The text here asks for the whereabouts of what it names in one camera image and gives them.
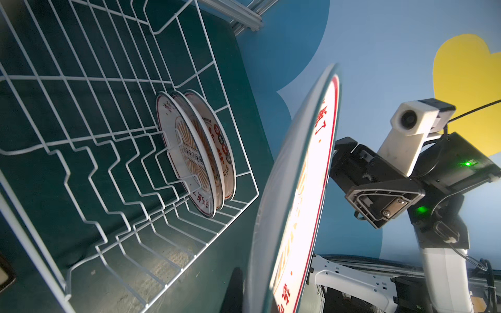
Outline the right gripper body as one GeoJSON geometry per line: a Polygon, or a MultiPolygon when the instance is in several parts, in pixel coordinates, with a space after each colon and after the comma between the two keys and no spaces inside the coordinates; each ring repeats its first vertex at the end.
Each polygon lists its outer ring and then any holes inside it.
{"type": "Polygon", "coordinates": [[[330,177],[358,220],[381,229],[424,196],[422,185],[350,137],[335,142],[330,177]]]}

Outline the aluminium frame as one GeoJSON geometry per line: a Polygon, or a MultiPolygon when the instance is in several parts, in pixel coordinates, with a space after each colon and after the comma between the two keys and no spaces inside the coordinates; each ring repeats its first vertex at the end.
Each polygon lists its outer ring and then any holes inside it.
{"type": "Polygon", "coordinates": [[[278,0],[256,0],[251,1],[245,6],[233,0],[202,1],[205,6],[231,19],[230,25],[235,36],[238,36],[246,29],[250,29],[251,31],[261,30],[264,26],[263,14],[278,2],[278,0]]]}

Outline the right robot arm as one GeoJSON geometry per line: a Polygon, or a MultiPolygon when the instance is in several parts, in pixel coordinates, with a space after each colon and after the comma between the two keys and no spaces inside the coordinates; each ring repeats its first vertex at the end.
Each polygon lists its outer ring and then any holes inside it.
{"type": "Polygon", "coordinates": [[[423,258],[424,276],[378,281],[313,256],[311,282],[338,289],[383,312],[472,312],[467,265],[487,273],[487,310],[497,310],[493,268],[467,252],[467,225],[459,215],[467,192],[500,177],[500,168],[458,133],[441,134],[419,152],[417,172],[405,176],[381,153],[342,138],[335,143],[330,177],[358,220],[380,229],[407,212],[423,258]]]}

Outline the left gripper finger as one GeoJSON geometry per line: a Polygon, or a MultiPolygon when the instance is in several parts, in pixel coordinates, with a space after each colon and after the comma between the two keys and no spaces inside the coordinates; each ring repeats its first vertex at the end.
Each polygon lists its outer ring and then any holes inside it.
{"type": "Polygon", "coordinates": [[[232,273],[230,284],[228,286],[228,311],[229,312],[242,312],[243,307],[243,293],[244,293],[244,279],[243,271],[241,268],[236,267],[232,273]]]}

